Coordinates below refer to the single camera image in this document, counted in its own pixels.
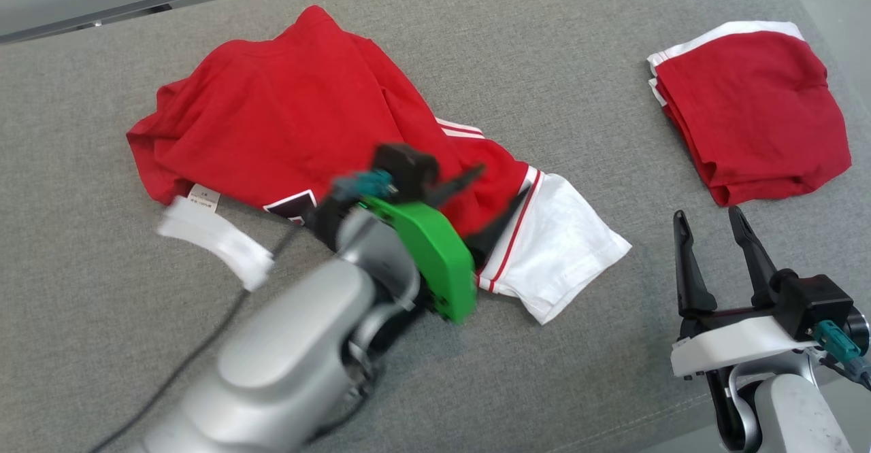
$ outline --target red stripe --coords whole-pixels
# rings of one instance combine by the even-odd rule
[[[461,131],[462,133],[473,133],[473,134],[475,134],[475,135],[480,135],[480,136],[482,136],[482,137],[484,136],[484,134],[483,134],[483,133],[480,133],[480,131],[477,131],[477,130],[466,130],[466,129],[464,129],[464,128],[457,128],[457,127],[450,127],[450,126],[447,125],[447,124],[442,124],[442,122],[439,123],[439,126],[442,127],[442,128],[444,128],[445,130]]]
[[[529,190],[529,195],[526,196],[526,201],[523,202],[523,209],[520,211],[520,216],[517,217],[517,224],[514,226],[514,232],[511,233],[511,240],[508,242],[508,249],[505,251],[505,257],[502,260],[502,264],[499,266],[499,271],[495,272],[495,276],[491,280],[491,286],[489,287],[489,292],[493,292],[493,288],[495,286],[495,281],[502,276],[502,272],[505,269],[505,265],[508,264],[508,258],[511,255],[511,248],[514,247],[514,240],[517,238],[517,232],[520,231],[520,224],[523,223],[523,215],[526,214],[526,209],[529,208],[529,202],[532,200],[532,195],[536,193],[536,187],[538,187],[538,178],[541,178],[542,172],[536,171],[536,180],[532,182],[532,189]]]

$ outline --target red garment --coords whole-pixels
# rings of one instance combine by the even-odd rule
[[[295,218],[333,178],[366,170],[378,144],[404,142],[435,156],[442,179],[486,165],[442,210],[465,235],[505,209],[528,169],[480,131],[440,124],[376,44],[320,7],[274,40],[217,47],[189,78],[161,87],[157,103],[127,139],[146,190],[165,205],[199,183]]]
[[[651,61],[663,110],[719,205],[805,195],[850,167],[827,71],[799,37],[725,34]]]

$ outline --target care label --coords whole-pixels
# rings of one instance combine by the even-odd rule
[[[193,184],[193,188],[191,188],[191,192],[188,193],[187,199],[197,205],[205,206],[209,210],[212,210],[212,213],[214,214],[214,212],[218,210],[220,193],[215,190],[210,190],[208,187],[200,186],[200,184]]]

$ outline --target folded clothing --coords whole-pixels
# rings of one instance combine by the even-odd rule
[[[563,178],[516,161],[482,131],[438,119],[373,41],[309,7],[268,41],[217,47],[189,78],[158,90],[157,110],[128,133],[142,182],[165,205],[194,183],[301,218],[333,178],[369,167],[378,144],[433,155],[440,177],[485,164],[445,216],[475,233],[531,187],[478,274],[545,323],[631,247]]]
[[[850,167],[827,71],[792,22],[727,22],[647,61],[717,204],[805,195]]]

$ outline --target gray tablecloth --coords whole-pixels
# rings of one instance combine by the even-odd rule
[[[687,211],[722,307],[749,301],[749,277],[644,59],[722,22],[794,21],[830,66],[853,168],[744,212],[775,264],[827,273],[871,307],[868,113],[797,0],[215,1],[0,48],[0,450],[84,450],[214,328],[236,282],[211,254],[154,232],[161,206],[124,133],[211,49],[274,37],[315,3],[374,38],[436,115],[568,178],[634,249],[546,326],[491,295],[461,328],[424,319],[364,412],[311,451],[631,452],[710,421],[706,385],[669,364],[672,212]],[[283,230],[231,200],[218,213],[267,246]],[[299,239],[246,316],[327,257]]]

